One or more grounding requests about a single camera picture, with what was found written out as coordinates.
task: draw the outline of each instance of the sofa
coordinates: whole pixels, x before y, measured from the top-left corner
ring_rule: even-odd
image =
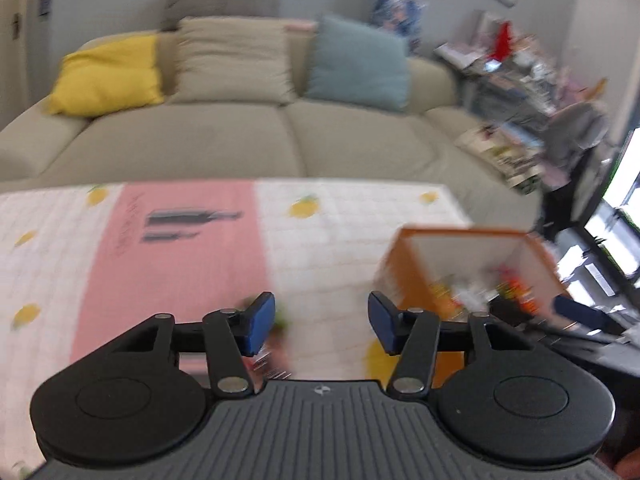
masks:
[[[84,48],[126,36],[99,38]],[[429,182],[449,187],[476,224],[532,228],[540,195],[508,189],[455,145],[480,123],[457,106],[456,82],[445,67],[409,59],[405,114],[312,101],[303,95],[313,39],[310,31],[287,31],[297,94],[289,105],[162,104],[86,120],[48,115],[41,101],[0,132],[0,191],[198,178]],[[159,33],[165,95],[175,89],[176,51],[177,35]]]

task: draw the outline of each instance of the yellow pillow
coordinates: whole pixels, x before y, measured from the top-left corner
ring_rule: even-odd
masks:
[[[98,117],[164,102],[157,40],[155,34],[133,36],[65,56],[49,113]]]

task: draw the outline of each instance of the sofa backrest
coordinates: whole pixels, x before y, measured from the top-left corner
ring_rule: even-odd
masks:
[[[156,31],[146,30],[115,34],[91,40],[81,47],[81,50],[122,40],[139,34],[153,34]],[[291,60],[291,79],[298,96],[306,92],[308,75],[313,63],[314,32],[302,30],[288,30],[289,55]],[[172,95],[176,84],[176,57],[178,49],[178,35],[176,32],[158,32],[158,68],[162,74],[162,92]],[[440,63],[421,57],[409,58],[411,72],[411,92],[407,112],[421,114],[438,106],[456,104],[456,83],[449,70]]]

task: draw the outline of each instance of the round black disc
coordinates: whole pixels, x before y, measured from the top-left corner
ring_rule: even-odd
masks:
[[[117,466],[176,446],[205,408],[201,387],[177,368],[112,354],[92,370],[71,366],[45,382],[31,401],[31,421],[46,454]]]
[[[443,423],[501,462],[555,465],[593,452],[614,415],[606,387],[548,351],[492,351],[438,393]]]

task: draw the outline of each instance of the pink stripe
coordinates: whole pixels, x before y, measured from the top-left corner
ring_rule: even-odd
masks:
[[[152,211],[175,209],[240,211],[242,217],[146,225]],[[198,321],[269,290],[258,222],[249,181],[127,185],[96,254],[72,362],[158,312],[170,312],[178,322]],[[151,233],[180,238],[143,242]]]

